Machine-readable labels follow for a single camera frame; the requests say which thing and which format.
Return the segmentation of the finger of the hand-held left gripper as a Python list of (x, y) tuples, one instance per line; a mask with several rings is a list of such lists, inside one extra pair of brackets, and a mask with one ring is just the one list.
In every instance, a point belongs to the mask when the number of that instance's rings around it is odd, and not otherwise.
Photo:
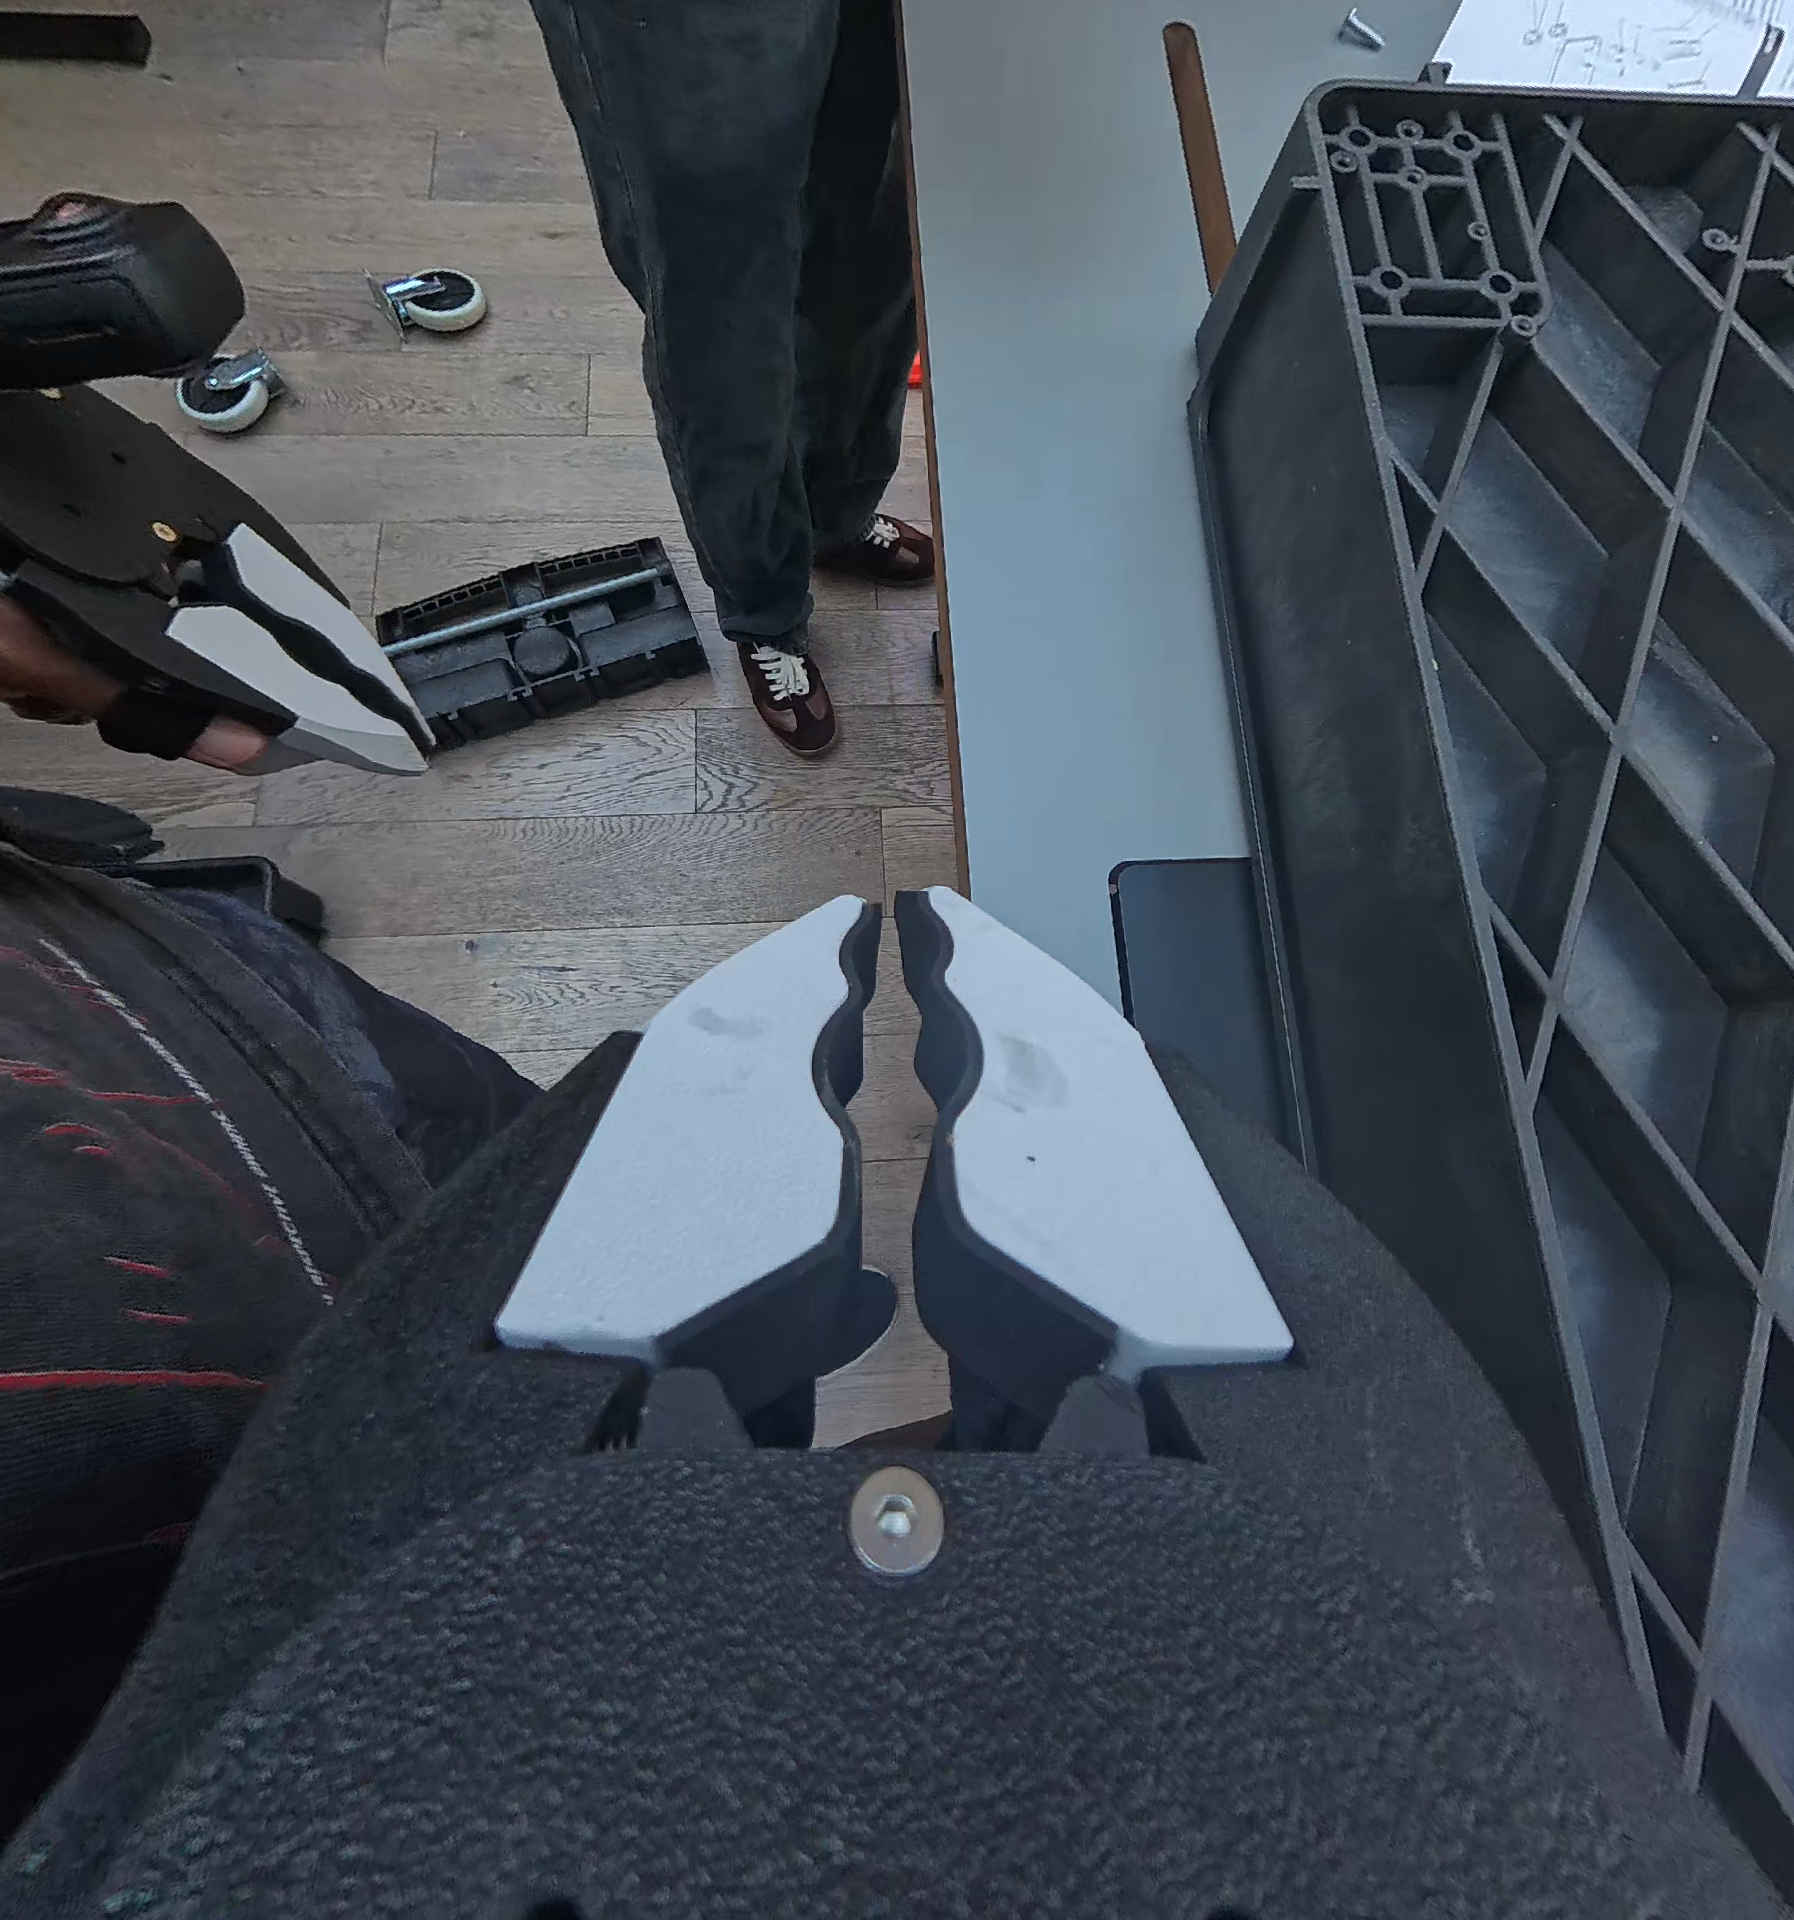
[(373, 776), (413, 779), (426, 749), (403, 716), (385, 716), (338, 682), (287, 655), (249, 610), (218, 601), (162, 601), (171, 683), (162, 701), (234, 719), (277, 742), (266, 770), (322, 760)]
[(359, 707), (403, 724), (413, 746), (435, 746), (426, 716), (375, 630), (328, 585), (249, 522), (230, 532), (225, 553), (238, 579), (231, 592), (238, 610), (249, 610), (313, 679), (344, 691)]

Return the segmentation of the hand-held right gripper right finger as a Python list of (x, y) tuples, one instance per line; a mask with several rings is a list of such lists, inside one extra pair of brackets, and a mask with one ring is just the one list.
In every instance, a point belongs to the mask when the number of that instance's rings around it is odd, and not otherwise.
[(1295, 1335), (1144, 1041), (947, 887), (895, 898), (933, 1135), (912, 1300), (952, 1447), (1040, 1447), (1084, 1379), (1281, 1364)]

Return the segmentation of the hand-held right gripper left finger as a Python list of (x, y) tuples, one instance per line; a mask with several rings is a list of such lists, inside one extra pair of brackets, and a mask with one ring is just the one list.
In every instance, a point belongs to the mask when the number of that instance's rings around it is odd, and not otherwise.
[(862, 1083), (880, 908), (843, 896), (724, 958), (636, 1040), (509, 1292), (511, 1354), (713, 1375), (751, 1417), (895, 1317), (862, 1263)]

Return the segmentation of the black ribbed plastic panel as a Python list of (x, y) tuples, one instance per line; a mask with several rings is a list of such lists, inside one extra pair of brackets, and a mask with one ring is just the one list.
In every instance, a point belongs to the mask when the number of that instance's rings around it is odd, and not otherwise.
[(1794, 101), (1314, 87), (1191, 456), (1295, 1152), (1794, 1905)]

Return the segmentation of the caster wheel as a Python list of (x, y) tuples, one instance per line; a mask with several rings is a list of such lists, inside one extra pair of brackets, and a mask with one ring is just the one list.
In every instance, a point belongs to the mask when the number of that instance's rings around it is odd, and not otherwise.
[(234, 438), (284, 396), (284, 377), (263, 350), (219, 353), (177, 379), (172, 396), (187, 422), (215, 438)]
[(485, 324), (486, 294), (476, 277), (420, 269), (410, 277), (365, 277), (375, 310), (395, 334), (460, 334)]

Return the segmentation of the dark glossy tablet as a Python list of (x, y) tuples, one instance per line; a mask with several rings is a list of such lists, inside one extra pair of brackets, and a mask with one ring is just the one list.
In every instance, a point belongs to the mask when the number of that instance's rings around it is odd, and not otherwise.
[(1107, 898), (1124, 1018), (1300, 1152), (1253, 859), (1124, 859), (1107, 877)]

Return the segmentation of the silver metal rod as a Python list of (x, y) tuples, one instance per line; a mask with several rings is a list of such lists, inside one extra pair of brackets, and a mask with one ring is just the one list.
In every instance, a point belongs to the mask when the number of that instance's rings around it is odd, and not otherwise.
[(632, 573), (620, 573), (620, 575), (583, 585), (583, 586), (570, 586), (570, 589), (548, 592), (548, 597), (541, 597), (541, 600), (532, 600), (532, 601), (509, 604), (503, 610), (486, 610), (486, 614), (478, 614), (472, 620), (459, 620), (459, 623), (442, 626), (442, 629), (431, 629), (431, 630), (423, 630), (423, 633), (409, 633), (403, 639), (385, 644), (382, 652), (388, 657), (403, 657), (403, 655), (410, 655), (410, 652), (453, 645), (459, 639), (482, 636), (482, 633), (489, 633), (489, 630), (509, 630), (514, 626), (532, 626), (532, 623), (544, 626), (544, 623), (548, 623), (548, 617), (554, 610), (582, 607), (582, 604), (589, 604), (589, 601), (610, 600), (617, 592), (627, 592), (627, 589), (636, 589), (636, 586), (654, 586), (654, 585), (664, 585), (664, 582), (670, 582), (670, 569), (664, 569), (664, 567), (636, 567)]

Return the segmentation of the black plastic crate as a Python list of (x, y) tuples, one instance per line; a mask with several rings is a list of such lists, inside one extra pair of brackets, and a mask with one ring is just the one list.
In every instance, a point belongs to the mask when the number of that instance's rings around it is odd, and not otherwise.
[(375, 614), (375, 636), (385, 645), (636, 567), (664, 567), (670, 582), (554, 610), (544, 626), (514, 626), (391, 657), (435, 733), (435, 749), (476, 746), (604, 698), (705, 673), (708, 657), (696, 617), (670, 553), (664, 541), (644, 537), (536, 559)]

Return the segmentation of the black furniture base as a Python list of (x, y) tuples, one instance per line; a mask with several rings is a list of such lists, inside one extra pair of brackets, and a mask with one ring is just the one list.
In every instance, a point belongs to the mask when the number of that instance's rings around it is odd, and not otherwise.
[(0, 8), (0, 62), (92, 62), (141, 70), (152, 36), (134, 11)]

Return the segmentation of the brown wooden rod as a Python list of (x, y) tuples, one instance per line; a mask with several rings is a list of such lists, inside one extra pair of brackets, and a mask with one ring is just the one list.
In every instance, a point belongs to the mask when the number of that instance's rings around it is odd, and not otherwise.
[(1229, 187), (1223, 180), (1212, 96), (1194, 26), (1185, 20), (1165, 24), (1162, 51), (1199, 225), (1204, 281), (1206, 290), (1216, 294), (1235, 256), (1235, 217), (1229, 208)]

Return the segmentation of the paper instruction booklet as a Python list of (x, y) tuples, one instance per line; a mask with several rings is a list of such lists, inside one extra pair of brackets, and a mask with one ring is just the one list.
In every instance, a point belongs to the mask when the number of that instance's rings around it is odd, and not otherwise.
[(1455, 86), (1794, 101), (1794, 2), (1461, 2)]

